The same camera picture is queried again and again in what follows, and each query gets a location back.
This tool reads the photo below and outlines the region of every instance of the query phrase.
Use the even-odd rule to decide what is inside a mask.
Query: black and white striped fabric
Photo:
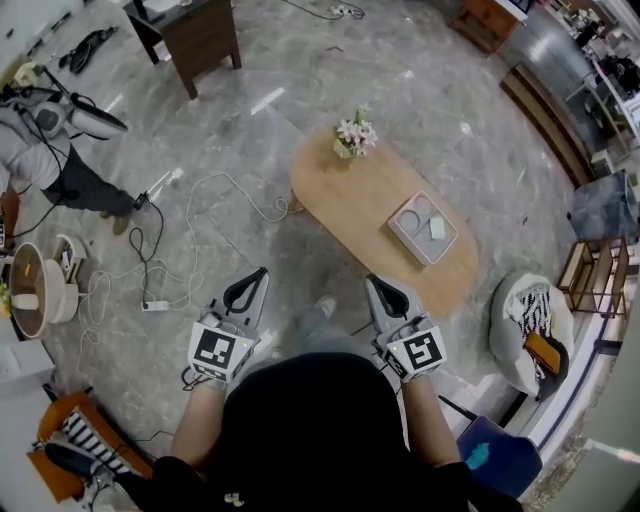
[[[543,338],[551,336],[549,285],[546,283],[535,284],[518,293],[516,298],[525,307],[525,312],[518,321],[523,343],[531,331],[537,332]]]
[[[78,448],[91,453],[96,459],[105,463],[114,473],[128,473],[129,468],[123,464],[113,448],[104,444],[93,432],[84,415],[73,410],[62,424],[62,431],[67,436],[67,441]]]

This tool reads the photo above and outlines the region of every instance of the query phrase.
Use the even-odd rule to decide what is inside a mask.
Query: blue chair
[[[542,469],[538,448],[526,437],[514,437],[484,416],[447,398],[440,400],[471,420],[458,438],[458,448],[476,482],[518,499]]]

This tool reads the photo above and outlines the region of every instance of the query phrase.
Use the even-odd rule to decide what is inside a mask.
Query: marble floor
[[[327,22],[279,0],[236,0],[243,68],[233,71],[224,62],[198,79],[200,96],[194,101],[170,62],[151,65],[121,12],[105,0],[74,16],[38,58],[52,58],[57,70],[56,55],[89,31],[123,27],[83,74],[73,77],[61,70],[58,76],[130,128],[126,136],[107,142],[77,140],[85,161],[105,179],[137,196],[176,169],[183,171],[156,198],[165,226],[155,263],[182,281],[165,282],[154,271],[150,291],[168,301],[188,293],[196,247],[185,209],[194,183],[229,173],[267,215],[277,217],[274,202],[289,198],[289,165],[299,145],[316,129],[369,103],[378,133],[435,186],[477,237],[477,281],[464,305],[439,320],[449,356],[447,375],[477,389],[496,373],[487,344],[491,293],[516,269],[558,276],[573,242],[565,217],[573,189],[533,126],[500,90],[506,67],[499,58],[486,59],[428,2],[361,1],[364,19]],[[284,93],[252,115],[278,88]],[[37,190],[23,198],[19,229],[30,227],[47,208]],[[43,339],[58,365],[57,385],[65,390],[92,385],[96,398],[133,438],[176,428],[188,398],[180,372],[191,323],[223,276],[247,266],[270,270],[259,326],[265,339],[277,340],[292,315],[325,293],[338,297],[336,321],[345,329],[354,331],[369,321],[365,269],[309,215],[267,223],[225,178],[216,178],[196,190],[190,220],[198,240],[196,270],[204,284],[191,303],[174,304],[180,310],[155,314],[140,308],[140,268],[118,278],[138,260],[126,235],[111,234],[110,222],[95,213],[57,208],[30,237],[44,250],[58,232],[82,240],[90,256],[81,272],[84,289],[96,269],[113,276],[108,295],[102,280],[77,317],[51,326]],[[149,251],[157,215],[143,211],[133,224],[144,230]],[[197,288],[199,278],[192,284]],[[90,327],[95,330],[81,342]],[[495,416],[513,391],[500,378],[491,382],[477,412]],[[164,447],[149,449],[160,453]]]

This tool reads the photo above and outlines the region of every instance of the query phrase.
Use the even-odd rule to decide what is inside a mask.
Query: extension cord
[[[154,270],[159,270],[161,272],[164,273],[165,275],[165,279],[164,282],[162,284],[162,287],[160,289],[160,292],[163,293],[164,292],[164,287],[166,285],[167,282],[167,277],[173,279],[176,282],[179,283],[188,283],[188,291],[187,294],[184,295],[183,297],[180,297],[177,300],[173,300],[173,301],[164,301],[164,300],[160,300],[157,301],[156,297],[153,293],[151,293],[150,291],[147,291],[147,294],[151,295],[153,297],[152,301],[146,301],[147,305],[153,303],[153,304],[157,304],[157,303],[162,303],[161,308],[162,309],[144,309],[144,306],[141,304],[141,307],[143,308],[144,311],[183,311],[185,309],[187,309],[190,305],[191,305],[191,297],[193,295],[193,293],[195,293],[196,291],[198,291],[203,285],[204,285],[204,275],[201,272],[197,272],[197,268],[198,268],[198,249],[199,249],[199,245],[198,245],[198,238],[196,237],[196,232],[193,229],[193,226],[191,225],[191,221],[189,220],[189,212],[191,209],[191,203],[193,202],[193,194],[196,191],[196,189],[200,188],[200,186],[208,180],[220,177],[220,176],[225,176],[229,181],[231,181],[231,183],[233,184],[234,187],[236,187],[240,192],[242,192],[242,194],[249,200],[249,203],[251,203],[251,206],[253,206],[253,208],[260,214],[260,216],[267,222],[275,224],[278,222],[281,222],[285,219],[285,217],[287,215],[289,215],[290,213],[299,213],[301,211],[303,211],[303,208],[297,209],[297,210],[289,210],[289,203],[282,198],[278,198],[276,200],[275,203],[275,207],[278,211],[280,211],[282,213],[282,215],[280,217],[276,217],[274,219],[267,217],[263,211],[258,208],[258,206],[256,205],[256,203],[254,203],[253,199],[251,199],[251,196],[249,196],[249,194],[247,193],[247,191],[245,189],[243,189],[229,174],[227,174],[226,172],[219,172],[219,173],[215,173],[212,174],[211,176],[207,176],[205,178],[201,178],[198,181],[196,181],[196,183],[193,185],[193,187],[191,187],[191,192],[189,194],[189,202],[187,203],[187,208],[185,210],[185,222],[187,223],[187,226],[189,227],[189,231],[191,232],[191,236],[193,237],[193,241],[194,241],[194,259],[193,259],[193,269],[191,271],[191,274],[189,275],[189,277],[187,279],[181,279],[179,277],[176,277],[175,275],[173,275],[171,272],[169,272],[169,270],[167,270],[169,268],[169,265],[163,261],[160,258],[153,258],[152,261],[157,261],[159,263],[162,263],[164,265],[164,267],[156,265],[155,267],[151,267],[147,270],[147,276],[149,275],[149,273],[151,273]],[[80,302],[80,304],[78,304],[78,309],[80,309],[80,306],[82,304],[84,304],[85,302],[87,303],[87,312],[88,312],[88,316],[89,316],[89,321],[92,325],[87,326],[84,331],[82,332],[82,335],[80,336],[80,350],[78,352],[78,360],[76,362],[76,372],[79,373],[80,372],[80,360],[82,358],[82,347],[84,344],[84,340],[85,338],[87,338],[89,340],[89,343],[91,343],[92,345],[100,345],[102,343],[102,336],[100,334],[100,331],[98,331],[97,327],[99,327],[100,325],[102,325],[102,322],[104,321],[104,317],[105,317],[105,313],[106,313],[106,308],[107,308],[107,300],[109,299],[109,295],[111,293],[111,279],[122,279],[123,277],[128,276],[129,274],[132,274],[133,272],[137,271],[139,268],[143,267],[144,264],[143,263],[139,263],[138,265],[136,265],[135,267],[133,267],[131,270],[125,272],[124,274],[121,274],[119,276],[113,276],[111,273],[106,272],[104,270],[96,270],[93,274],[91,274],[91,277],[89,279],[89,286],[88,286],[88,290],[86,293],[86,296],[82,299],[82,301]],[[196,286],[195,288],[192,288],[192,282],[193,279],[196,276],[200,276],[202,279],[200,281],[200,284],[198,284],[198,286]],[[142,287],[142,282],[144,280],[145,276],[143,274],[142,278],[140,279],[140,284],[139,286]],[[104,302],[102,303],[102,310],[100,313],[100,317],[99,318],[94,318],[93,314],[91,313],[91,296],[96,293],[96,290],[98,289],[98,283],[102,280],[102,279],[106,279],[107,281],[107,291],[105,292],[105,297],[104,297]],[[187,300],[187,303],[184,306],[180,306],[180,307],[172,307],[174,304],[178,304],[180,302],[183,302],[184,300]],[[91,339],[91,337],[89,336],[89,334],[92,333],[96,336],[96,339]]]
[[[140,308],[142,311],[169,311],[169,303],[166,300],[154,300],[151,302],[141,302]]]

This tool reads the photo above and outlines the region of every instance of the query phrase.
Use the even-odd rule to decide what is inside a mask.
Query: sleeve
[[[522,512],[522,506],[517,500],[501,492],[489,489],[473,480],[471,471],[464,462],[447,464],[433,471],[435,489],[439,494],[449,496],[447,509],[451,511],[473,510],[478,512]]]
[[[207,485],[184,461],[175,457],[162,457],[153,466],[153,478],[149,489],[145,512],[201,510],[211,507]]]

